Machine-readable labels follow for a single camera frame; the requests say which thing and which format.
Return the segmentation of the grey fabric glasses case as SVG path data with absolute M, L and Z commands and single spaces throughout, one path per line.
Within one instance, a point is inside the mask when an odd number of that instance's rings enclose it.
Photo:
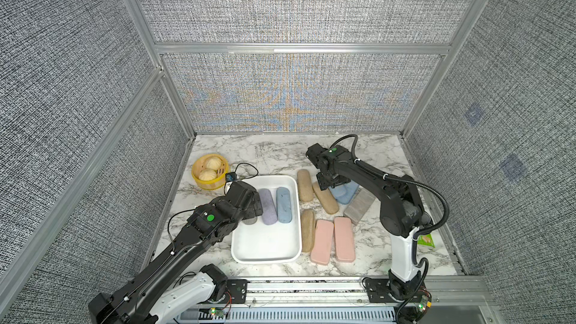
M 250 225 L 254 225 L 257 221 L 258 221 L 258 217 L 252 217 L 252 218 L 244 219 L 242 222 L 245 225 L 250 226 Z

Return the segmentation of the purple fabric glasses case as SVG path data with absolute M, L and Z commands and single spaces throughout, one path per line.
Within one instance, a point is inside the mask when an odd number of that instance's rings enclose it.
M 262 222 L 265 225 L 273 225 L 278 222 L 278 214 L 276 205 L 272 198 L 272 193 L 269 189 L 258 190 L 260 202 L 262 206 Z

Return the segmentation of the blue glasses case front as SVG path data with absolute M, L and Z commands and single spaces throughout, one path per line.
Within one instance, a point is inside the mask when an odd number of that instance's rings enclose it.
M 276 190 L 277 219 L 282 224 L 292 221 L 292 200 L 290 190 L 286 187 L 279 187 Z

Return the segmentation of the blue glasses case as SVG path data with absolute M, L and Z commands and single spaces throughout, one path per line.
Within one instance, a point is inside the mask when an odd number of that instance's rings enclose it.
M 292 221 L 292 200 L 290 190 L 286 187 L 279 187 L 276 190 L 277 219 L 282 224 Z
M 338 203 L 347 205 L 356 195 L 358 188 L 359 185 L 357 183 L 350 181 L 337 187 L 329 187 L 328 189 Z

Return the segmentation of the tan glasses case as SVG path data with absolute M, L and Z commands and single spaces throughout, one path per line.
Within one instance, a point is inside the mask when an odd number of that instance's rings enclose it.
M 312 209 L 305 209 L 301 213 L 301 251 L 310 253 L 314 247 L 316 229 L 316 216 Z
M 338 202 L 328 189 L 322 190 L 317 181 L 312 184 L 312 188 L 316 198 L 327 214 L 334 215 L 339 212 L 340 207 Z
M 314 190 L 310 173 L 306 169 L 297 172 L 298 197 L 303 203 L 309 203 L 314 199 Z

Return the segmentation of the tan glasses case back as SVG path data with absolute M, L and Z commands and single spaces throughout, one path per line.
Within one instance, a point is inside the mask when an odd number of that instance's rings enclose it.
M 309 203 L 314 199 L 314 190 L 310 173 L 306 169 L 297 172 L 298 197 L 303 203 Z

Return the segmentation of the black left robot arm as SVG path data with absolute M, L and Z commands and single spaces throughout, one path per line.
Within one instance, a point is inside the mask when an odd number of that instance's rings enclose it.
M 179 234 L 136 277 L 112 294 L 100 293 L 88 304 L 93 323 L 159 323 L 152 312 L 161 295 L 193 261 L 238 225 L 263 213 L 257 189 L 235 181 L 223 196 L 192 210 Z

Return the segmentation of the blue glasses case right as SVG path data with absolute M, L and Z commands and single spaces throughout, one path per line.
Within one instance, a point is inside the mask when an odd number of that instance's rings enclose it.
M 329 187 L 328 189 L 338 203 L 347 205 L 356 195 L 358 188 L 359 185 L 357 183 L 350 181 L 337 187 Z

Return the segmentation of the white plastic storage tray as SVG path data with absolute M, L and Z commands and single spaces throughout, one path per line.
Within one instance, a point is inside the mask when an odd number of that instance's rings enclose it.
M 299 195 L 296 180 L 288 175 L 259 175 L 246 181 L 257 190 L 267 189 L 276 199 L 279 188 L 289 191 L 291 221 L 264 223 L 261 217 L 256 223 L 242 222 L 232 233 L 231 255 L 241 264 L 279 264 L 296 260 L 302 252 L 302 233 Z

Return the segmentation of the pink glasses case right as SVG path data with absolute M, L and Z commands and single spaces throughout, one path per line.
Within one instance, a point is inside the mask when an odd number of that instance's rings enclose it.
M 336 217 L 334 223 L 334 251 L 337 261 L 352 263 L 356 260 L 353 223 L 348 217 Z

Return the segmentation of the tan glasses case front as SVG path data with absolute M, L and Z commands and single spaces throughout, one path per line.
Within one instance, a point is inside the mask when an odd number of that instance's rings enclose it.
M 316 216 L 312 209 L 305 209 L 301 213 L 301 251 L 310 253 L 314 247 L 316 229 Z

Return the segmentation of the pink glasses case left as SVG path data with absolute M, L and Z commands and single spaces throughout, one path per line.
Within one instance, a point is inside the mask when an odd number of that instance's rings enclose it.
M 318 220 L 316 222 L 314 245 L 310 252 L 312 263 L 327 266 L 332 252 L 332 238 L 334 235 L 334 224 L 329 220 Z

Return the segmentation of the yellow bamboo steamer basket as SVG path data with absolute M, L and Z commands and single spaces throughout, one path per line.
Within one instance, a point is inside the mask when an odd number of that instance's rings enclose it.
M 196 160 L 190 170 L 193 180 L 203 190 L 214 191 L 226 184 L 228 161 L 220 154 L 207 154 Z

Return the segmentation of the green packet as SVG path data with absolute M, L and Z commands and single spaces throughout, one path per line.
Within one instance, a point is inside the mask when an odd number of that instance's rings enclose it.
M 435 248 L 435 242 L 431 234 L 420 235 L 417 241 L 418 245 L 424 245 L 430 248 Z

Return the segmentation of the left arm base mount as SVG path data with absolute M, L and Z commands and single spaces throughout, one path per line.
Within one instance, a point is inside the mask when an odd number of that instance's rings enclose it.
M 249 281 L 245 279 L 228 279 L 226 283 L 219 283 L 214 293 L 203 304 L 244 304 L 248 294 L 248 283 Z

